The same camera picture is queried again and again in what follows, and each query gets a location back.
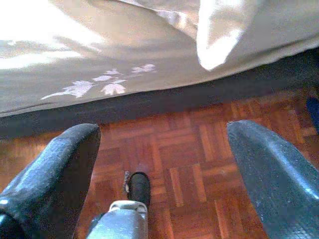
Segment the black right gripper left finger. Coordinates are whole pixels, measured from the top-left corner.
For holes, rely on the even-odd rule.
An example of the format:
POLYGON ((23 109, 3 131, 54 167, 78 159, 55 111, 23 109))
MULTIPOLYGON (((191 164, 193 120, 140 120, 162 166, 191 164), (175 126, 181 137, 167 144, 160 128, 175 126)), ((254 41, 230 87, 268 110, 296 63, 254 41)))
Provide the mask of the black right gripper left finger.
POLYGON ((100 138, 95 124, 67 129, 7 185, 0 195, 1 238, 73 238, 100 138))

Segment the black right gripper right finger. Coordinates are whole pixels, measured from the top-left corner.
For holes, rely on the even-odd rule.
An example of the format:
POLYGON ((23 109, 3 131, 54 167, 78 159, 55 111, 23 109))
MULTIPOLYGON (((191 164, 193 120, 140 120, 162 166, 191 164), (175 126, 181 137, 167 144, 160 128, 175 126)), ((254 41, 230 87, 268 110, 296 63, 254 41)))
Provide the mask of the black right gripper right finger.
POLYGON ((297 148, 251 120, 227 124, 251 203, 271 239, 319 237, 319 172, 297 148))

